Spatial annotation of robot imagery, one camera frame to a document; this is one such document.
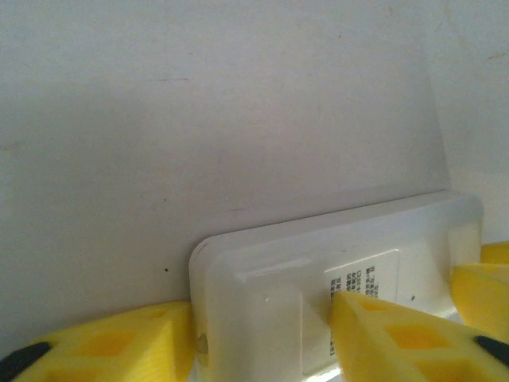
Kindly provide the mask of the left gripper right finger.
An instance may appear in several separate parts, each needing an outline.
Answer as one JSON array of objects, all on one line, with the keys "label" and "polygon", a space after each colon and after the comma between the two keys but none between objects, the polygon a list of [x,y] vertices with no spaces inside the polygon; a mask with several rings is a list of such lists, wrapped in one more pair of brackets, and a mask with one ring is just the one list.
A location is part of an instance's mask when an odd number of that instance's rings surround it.
[{"label": "left gripper right finger", "polygon": [[330,329],[343,382],[509,382],[509,344],[364,294],[334,294]]}]

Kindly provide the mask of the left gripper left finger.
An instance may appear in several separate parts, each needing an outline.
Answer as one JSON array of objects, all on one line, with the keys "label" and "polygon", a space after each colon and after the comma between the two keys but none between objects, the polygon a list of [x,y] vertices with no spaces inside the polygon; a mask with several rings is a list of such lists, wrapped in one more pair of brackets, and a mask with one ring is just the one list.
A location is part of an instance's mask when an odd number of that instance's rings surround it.
[{"label": "left gripper left finger", "polygon": [[166,302],[45,334],[0,360],[0,382],[187,382],[190,302]]}]

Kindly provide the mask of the white remote control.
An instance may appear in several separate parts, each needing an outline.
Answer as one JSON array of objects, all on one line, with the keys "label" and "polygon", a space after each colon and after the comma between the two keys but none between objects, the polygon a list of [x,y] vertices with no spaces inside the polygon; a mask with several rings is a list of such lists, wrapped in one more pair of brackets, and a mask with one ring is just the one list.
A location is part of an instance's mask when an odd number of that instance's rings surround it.
[{"label": "white remote control", "polygon": [[341,382],[332,296],[453,316],[451,271],[479,259],[483,216],[449,190],[207,238],[189,261],[199,382]]}]

